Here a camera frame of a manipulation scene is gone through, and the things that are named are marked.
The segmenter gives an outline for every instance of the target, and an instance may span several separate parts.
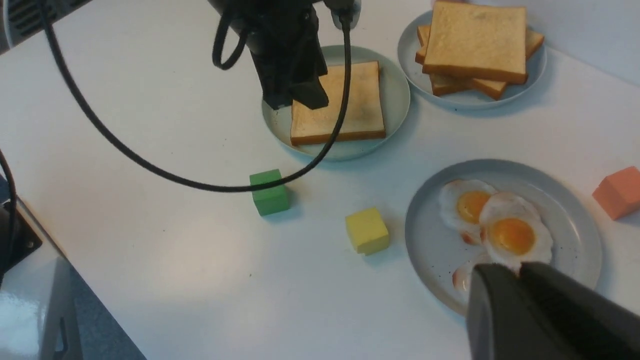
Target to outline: toast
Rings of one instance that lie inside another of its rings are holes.
[[[422,47],[415,53],[415,62],[417,63],[424,63],[424,57],[427,53],[427,45],[429,44],[430,31],[431,26],[429,25],[419,26],[418,40],[420,41]],[[526,37],[527,40],[525,58],[526,60],[528,60],[542,46],[545,41],[545,37],[544,35],[530,29],[527,29]],[[431,79],[431,89],[433,91],[433,95],[436,96],[453,94],[454,92],[473,88],[486,94],[494,100],[500,100],[507,88],[507,85],[509,85],[508,83],[505,83],[503,81],[492,81],[483,79],[456,79],[449,76],[436,74],[429,75],[429,78]]]
[[[331,137],[342,104],[344,65],[328,67],[320,84],[329,106],[311,110],[294,101],[291,107],[291,145],[325,143]],[[349,104],[337,141],[387,137],[380,104],[380,65],[377,61],[351,66]]]
[[[529,29],[527,29],[526,36],[527,40],[525,59],[529,60],[531,56],[533,56],[533,54],[535,54],[536,51],[538,51],[538,49],[542,46],[545,41],[545,36],[541,33],[537,33]],[[493,100],[500,100],[502,95],[504,95],[504,91],[507,90],[507,86],[509,85],[509,83],[505,83],[504,81],[471,79],[470,81],[468,81],[468,85],[469,87],[486,94]]]
[[[437,1],[423,72],[523,84],[526,29],[524,7]]]

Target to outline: black cable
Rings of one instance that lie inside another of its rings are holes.
[[[15,181],[13,180],[13,176],[11,175],[9,164],[6,162],[2,150],[0,150],[0,166],[2,167],[2,171],[4,172],[6,183],[9,186],[9,236],[7,239],[7,248],[3,249],[6,250],[6,253],[0,254],[0,286],[2,286],[4,272],[9,269],[9,263],[11,262],[11,254],[13,252],[13,245],[15,243],[15,236],[18,228],[16,226],[16,208],[18,206],[18,195],[15,191]]]
[[[223,192],[223,193],[239,193],[239,192],[254,192],[258,190],[264,190],[268,188],[274,188],[276,186],[280,186],[286,183],[290,183],[296,179],[299,179],[301,176],[304,176],[306,173],[310,172],[313,168],[315,168],[320,161],[324,159],[327,155],[336,139],[338,138],[338,134],[340,133],[340,129],[342,128],[342,124],[344,123],[344,117],[347,112],[347,103],[349,101],[349,90],[351,86],[351,19],[350,16],[342,16],[340,17],[340,22],[342,23],[342,32],[344,34],[344,64],[345,64],[345,72],[344,72],[344,90],[342,93],[342,104],[340,106],[340,113],[338,114],[338,119],[335,123],[335,127],[333,132],[331,133],[331,137],[329,137],[329,141],[324,145],[320,153],[314,158],[306,167],[301,170],[284,177],[282,179],[272,181],[270,183],[258,184],[258,185],[248,185],[248,186],[220,186],[220,185],[211,185],[205,183],[199,183],[197,181],[185,179],[183,177],[174,175],[170,172],[167,172],[151,163],[147,160],[140,157],[140,155],[136,154],[130,148],[128,148],[125,144],[123,144],[109,129],[98,119],[98,116],[93,112],[91,106],[86,102],[84,96],[78,89],[76,82],[74,81],[69,69],[67,68],[67,64],[65,63],[65,59],[62,55],[62,51],[60,50],[60,45],[58,43],[58,39],[56,38],[56,34],[53,30],[53,26],[51,25],[51,21],[46,16],[44,0],[36,0],[38,5],[38,10],[40,12],[40,21],[43,24],[44,32],[47,36],[47,41],[49,42],[49,47],[51,48],[51,53],[53,55],[54,60],[56,61],[56,65],[58,66],[58,70],[65,80],[69,91],[76,99],[76,102],[87,116],[89,121],[95,126],[95,128],[102,134],[113,146],[115,146],[122,154],[127,156],[133,162],[137,163],[141,167],[151,171],[152,173],[161,176],[169,181],[173,181],[174,183],[181,184],[184,186],[188,186],[191,188],[196,188],[199,190],[206,190],[210,192]]]
[[[229,2],[227,7],[225,7],[225,10],[222,12],[222,17],[218,24],[218,30],[216,31],[216,38],[213,42],[213,50],[211,51],[211,60],[213,61],[213,65],[221,68],[222,70],[231,69],[237,63],[238,59],[240,59],[240,55],[242,55],[244,46],[246,45],[246,40],[249,37],[249,28],[244,28],[240,33],[240,40],[238,40],[238,44],[236,45],[234,52],[229,56],[227,61],[222,62],[222,49],[225,46],[229,26],[231,25],[231,21],[233,21],[236,9],[234,6],[235,2]]]

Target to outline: white table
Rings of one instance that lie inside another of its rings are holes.
[[[396,58],[424,3],[367,1],[353,44]],[[339,44],[328,10],[319,16],[321,43]],[[266,130],[248,54],[227,72],[211,65],[218,18],[204,0],[94,0],[56,30],[94,110],[151,162],[218,184],[290,174],[306,160]],[[556,51],[531,94],[494,111],[415,95],[388,144],[322,164],[269,218],[248,194],[178,186],[122,156],[75,104],[42,34],[0,58],[0,79],[0,145],[20,196],[149,359],[469,358],[463,320],[412,270],[403,218],[429,176],[475,158],[519,161],[573,190],[602,232],[598,290],[640,313],[640,217],[612,222],[590,196],[640,165],[640,88]],[[344,216],[369,206],[393,241],[363,258]]]

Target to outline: gray plate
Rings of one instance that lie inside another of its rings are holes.
[[[325,46],[322,48],[322,52],[328,66],[344,64],[344,47],[342,45]],[[352,46],[351,61],[352,63],[367,61],[378,61],[380,63],[380,104],[382,105],[382,116],[387,129],[387,137],[379,140],[337,142],[325,158],[325,160],[329,161],[358,158],[376,150],[400,128],[409,111],[409,103],[411,102],[409,84],[402,70],[392,60],[375,51]],[[262,115],[271,133],[283,145],[310,158],[320,153],[322,145],[291,145],[290,106],[274,111],[263,101]]]
[[[415,62],[415,52],[420,49],[417,28],[420,25],[431,24],[431,11],[418,16],[406,29],[398,42],[398,61],[400,66],[415,86],[430,101],[446,108],[480,110],[494,108],[511,102],[529,91],[545,71],[547,66],[547,50],[544,45],[527,61],[529,79],[524,85],[509,85],[502,98],[493,100],[481,92],[468,90],[455,94],[437,97],[431,91],[429,76],[422,73],[422,66]]]
[[[593,289],[600,276],[602,246],[591,215],[555,179],[523,164],[472,160],[435,174],[413,197],[406,215],[406,247],[413,268],[429,291],[453,311],[467,306],[453,288],[451,276],[466,260],[483,251],[467,245],[440,219],[438,194],[454,179],[479,179],[500,191],[517,193],[536,206],[554,239],[551,265]]]

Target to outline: orange cube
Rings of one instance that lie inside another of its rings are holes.
[[[604,178],[593,198],[613,219],[640,209],[640,170],[628,167]]]

